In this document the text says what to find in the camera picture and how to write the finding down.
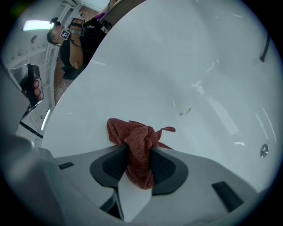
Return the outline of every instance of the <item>white wall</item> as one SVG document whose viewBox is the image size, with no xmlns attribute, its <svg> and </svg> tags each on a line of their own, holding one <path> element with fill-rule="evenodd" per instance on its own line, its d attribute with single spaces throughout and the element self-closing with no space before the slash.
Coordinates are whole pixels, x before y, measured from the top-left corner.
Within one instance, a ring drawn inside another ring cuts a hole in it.
<svg viewBox="0 0 283 226">
<path fill-rule="evenodd" d="M 18 68 L 27 63 L 39 66 L 44 99 L 33 112 L 23 119 L 23 122 L 40 134 L 43 133 L 41 125 L 48 109 L 53 110 L 54 107 L 52 58 L 57 57 L 57 55 L 53 55 L 56 47 L 51 47 L 47 42 L 48 30 L 22 31 L 22 28 L 27 20 L 50 21 L 53 17 L 59 17 L 68 5 L 62 4 L 62 2 L 63 0 L 41 0 L 29 6 L 14 25 L 1 51 L 1 59 L 7 69 Z M 35 35 L 37 35 L 37 40 L 32 44 L 31 38 Z M 41 138 L 21 125 L 19 125 L 16 134 L 32 140 L 36 145 L 41 144 Z"/>
<path fill-rule="evenodd" d="M 76 0 L 77 3 L 80 3 L 90 9 L 101 11 L 107 4 L 109 0 Z"/>
</svg>

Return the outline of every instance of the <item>fluorescent light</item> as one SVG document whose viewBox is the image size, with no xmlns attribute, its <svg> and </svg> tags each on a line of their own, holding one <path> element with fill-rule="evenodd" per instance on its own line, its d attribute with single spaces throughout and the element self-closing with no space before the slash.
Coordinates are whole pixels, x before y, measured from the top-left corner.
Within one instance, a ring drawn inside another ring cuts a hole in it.
<svg viewBox="0 0 283 226">
<path fill-rule="evenodd" d="M 27 20 L 23 26 L 23 31 L 25 30 L 39 30 L 39 29 L 51 29 L 54 23 L 50 24 L 49 21 L 44 20 Z"/>
<path fill-rule="evenodd" d="M 41 126 L 41 130 L 42 130 L 42 131 L 44 130 L 44 127 L 45 127 L 45 124 L 46 124 L 46 121 L 47 121 L 47 119 L 48 119 L 49 114 L 50 114 L 50 109 L 48 110 L 48 112 L 47 112 L 47 114 L 45 115 L 45 118 L 44 118 L 44 120 L 43 120 L 43 124 L 42 124 L 42 126 Z"/>
</svg>

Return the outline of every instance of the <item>tiled floor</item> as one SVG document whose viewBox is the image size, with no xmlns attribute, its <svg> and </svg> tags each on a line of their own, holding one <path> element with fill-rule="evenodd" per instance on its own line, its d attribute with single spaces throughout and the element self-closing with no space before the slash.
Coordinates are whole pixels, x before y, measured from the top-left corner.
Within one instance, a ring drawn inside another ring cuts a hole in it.
<svg viewBox="0 0 283 226">
<path fill-rule="evenodd" d="M 96 11 L 89 9 L 85 6 L 83 6 L 80 9 L 80 12 L 83 13 L 82 17 L 85 19 L 85 21 L 90 20 L 91 18 L 95 17 L 97 14 Z M 57 57 L 56 61 L 56 68 L 55 68 L 55 74 L 54 74 L 54 99 L 55 104 L 58 103 L 61 96 L 65 93 L 66 89 L 71 85 L 73 80 L 65 80 L 63 79 L 63 70 L 60 68 L 62 66 L 62 61 L 60 57 Z"/>
</svg>

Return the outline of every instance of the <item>red towel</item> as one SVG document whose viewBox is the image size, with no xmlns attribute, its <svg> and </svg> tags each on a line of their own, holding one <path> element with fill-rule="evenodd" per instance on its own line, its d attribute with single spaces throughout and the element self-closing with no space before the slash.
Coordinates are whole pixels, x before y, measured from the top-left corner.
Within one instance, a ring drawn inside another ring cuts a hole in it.
<svg viewBox="0 0 283 226">
<path fill-rule="evenodd" d="M 116 118 L 107 121 L 109 140 L 115 144 L 127 143 L 130 148 L 129 165 L 126 175 L 139 188 L 147 190 L 154 186 L 150 169 L 150 148 L 170 147 L 159 142 L 162 130 L 175 132 L 173 127 L 165 127 L 155 132 L 150 126 L 139 122 L 125 122 Z"/>
</svg>

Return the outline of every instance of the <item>black shirt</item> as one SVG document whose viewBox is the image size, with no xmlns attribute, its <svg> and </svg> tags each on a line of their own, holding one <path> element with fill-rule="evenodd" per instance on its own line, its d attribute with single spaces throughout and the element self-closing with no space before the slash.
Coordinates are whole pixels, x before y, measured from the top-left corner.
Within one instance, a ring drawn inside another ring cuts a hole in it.
<svg viewBox="0 0 283 226">
<path fill-rule="evenodd" d="M 96 49 L 104 39 L 106 34 L 99 28 L 86 28 L 84 36 L 80 37 L 81 47 L 83 50 L 84 62 L 83 65 L 87 65 L 91 60 Z M 64 65 L 71 67 L 70 64 L 70 39 L 65 40 L 60 47 L 60 57 Z"/>
</svg>

